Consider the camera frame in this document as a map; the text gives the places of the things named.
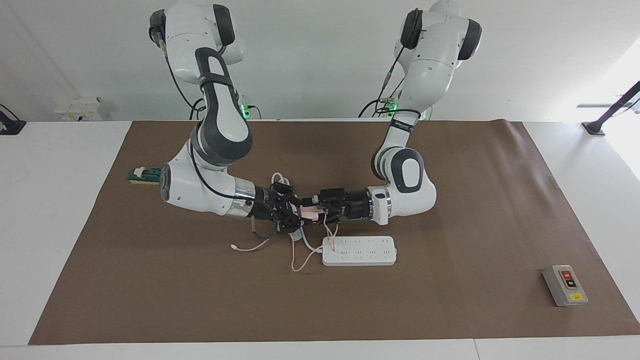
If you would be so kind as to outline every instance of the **pink cable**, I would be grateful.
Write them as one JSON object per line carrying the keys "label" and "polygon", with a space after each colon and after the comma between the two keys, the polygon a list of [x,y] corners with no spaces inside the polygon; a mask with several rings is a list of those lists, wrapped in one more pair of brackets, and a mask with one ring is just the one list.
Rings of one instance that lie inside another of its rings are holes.
{"label": "pink cable", "polygon": [[336,235],[338,235],[338,226],[339,226],[339,224],[335,224],[335,232],[332,233],[331,229],[329,229],[329,227],[326,225],[326,216],[327,216],[327,214],[324,214],[324,219],[323,219],[322,223],[324,225],[324,228],[326,229],[326,237],[328,238],[329,247],[331,248],[331,251],[335,251],[335,244],[333,243],[333,238]]}
{"label": "pink cable", "polygon": [[291,236],[291,270],[293,270],[293,272],[299,272],[300,270],[302,270],[307,265],[307,262],[311,258],[311,255],[315,254],[318,250],[320,250],[322,248],[322,245],[320,245],[315,250],[310,252],[309,255],[307,256],[305,262],[302,263],[302,266],[299,267],[298,269],[296,269],[296,268],[293,267],[293,263],[296,260],[296,242],[295,242],[295,240],[293,240],[293,235],[291,235],[291,234],[289,234],[289,235]]}
{"label": "pink cable", "polygon": [[269,238],[267,238],[266,240],[264,240],[263,242],[260,243],[260,245],[256,246],[256,247],[252,247],[250,249],[240,249],[238,248],[235,244],[231,244],[231,249],[234,249],[236,251],[254,251],[256,249],[258,249],[259,247],[263,246],[264,244],[267,243],[267,241],[269,241]]}

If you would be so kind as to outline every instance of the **brown paper mat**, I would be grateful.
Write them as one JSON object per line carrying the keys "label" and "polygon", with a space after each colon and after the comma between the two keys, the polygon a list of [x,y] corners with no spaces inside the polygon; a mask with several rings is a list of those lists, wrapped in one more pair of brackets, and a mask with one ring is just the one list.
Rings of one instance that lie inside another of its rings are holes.
{"label": "brown paper mat", "polygon": [[[230,173],[298,194],[379,184],[369,159],[387,124],[251,123],[251,153]],[[190,122],[135,122],[30,344],[315,341],[639,334],[640,326],[521,123],[427,122],[409,146],[438,188],[427,213],[340,235],[391,235],[391,267],[291,272],[291,241],[254,253],[247,219],[165,204],[127,173],[161,166]],[[310,241],[324,236],[310,227]],[[296,244],[300,264],[308,254]],[[555,307],[540,269],[575,269],[589,304]]]}

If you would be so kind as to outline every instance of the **electrical outlet on wall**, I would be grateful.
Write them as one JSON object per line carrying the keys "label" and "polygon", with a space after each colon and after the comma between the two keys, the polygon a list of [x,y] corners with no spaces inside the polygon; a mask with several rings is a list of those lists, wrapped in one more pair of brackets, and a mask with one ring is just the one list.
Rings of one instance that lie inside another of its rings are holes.
{"label": "electrical outlet on wall", "polygon": [[96,97],[60,98],[56,102],[55,112],[62,121],[103,121],[111,118]]}

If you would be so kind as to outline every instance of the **white wall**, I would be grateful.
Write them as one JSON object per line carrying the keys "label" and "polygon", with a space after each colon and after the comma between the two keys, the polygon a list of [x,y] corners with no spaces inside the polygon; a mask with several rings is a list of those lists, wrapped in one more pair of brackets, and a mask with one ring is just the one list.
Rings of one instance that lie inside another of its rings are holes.
{"label": "white wall", "polygon": [[[270,118],[356,116],[379,92],[406,13],[432,3],[220,1],[234,14],[248,48],[245,61],[230,68],[234,83]],[[14,111],[49,120],[43,112],[51,98],[77,91],[99,96],[117,120],[187,117],[147,36],[148,16],[174,0],[1,2],[15,10],[70,83],[66,90],[60,89],[63,81],[40,86],[33,61],[19,60],[29,50],[0,27],[0,101]],[[636,0],[458,2],[464,15],[481,23],[483,39],[435,106],[437,119],[548,120],[640,37]],[[16,50],[6,51],[6,44]],[[400,67],[396,71],[389,92],[402,76]],[[199,97],[196,86],[184,88],[191,99]],[[37,98],[34,109],[16,99],[31,96]]]}

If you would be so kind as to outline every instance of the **white cable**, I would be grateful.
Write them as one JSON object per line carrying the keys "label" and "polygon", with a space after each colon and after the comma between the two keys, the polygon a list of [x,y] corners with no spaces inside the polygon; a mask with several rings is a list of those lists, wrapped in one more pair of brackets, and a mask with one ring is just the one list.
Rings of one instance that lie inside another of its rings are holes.
{"label": "white cable", "polygon": [[328,239],[328,243],[329,243],[329,247],[331,248],[332,251],[335,252],[335,245],[333,244],[333,239],[335,238],[336,235],[338,235],[338,226],[340,226],[340,224],[336,223],[335,224],[335,231],[331,231],[331,229],[329,229],[329,227],[326,225],[326,218],[329,216],[329,211],[325,211],[324,213],[324,220],[323,220],[323,225],[324,228],[326,229],[326,237]]}
{"label": "white cable", "polygon": [[286,177],[282,176],[281,173],[279,172],[274,172],[273,175],[271,176],[271,183],[275,183],[276,181],[276,176],[278,176],[280,178],[280,180],[278,180],[279,183],[282,183],[284,185],[291,185],[291,183],[289,182],[289,179],[287,179]]}
{"label": "white cable", "polygon": [[311,255],[315,254],[316,252],[320,253],[319,250],[322,250],[322,246],[323,245],[320,245],[317,249],[313,249],[309,253],[309,255],[307,255],[307,258],[305,259],[305,262],[302,263],[302,265],[299,268],[296,269],[296,268],[293,267],[293,264],[296,261],[296,240],[293,240],[293,236],[291,236],[291,270],[293,270],[293,272],[299,272],[300,270],[302,270],[307,265],[307,263],[309,262],[309,259],[311,258]]}
{"label": "white cable", "polygon": [[309,250],[322,254],[321,247],[314,248],[313,246],[311,246],[311,244],[309,244],[309,241],[307,240],[307,235],[305,235],[305,230],[303,228],[300,228],[300,231],[302,232],[302,240],[305,242],[305,245],[309,248]]}
{"label": "white cable", "polygon": [[256,247],[252,247],[250,249],[240,249],[236,244],[229,244],[229,246],[231,247],[231,249],[234,249],[236,251],[255,251],[258,248],[260,248],[261,246],[263,246],[264,244],[267,243],[267,241],[269,241],[269,239],[264,240],[263,242],[261,242],[258,246]]}

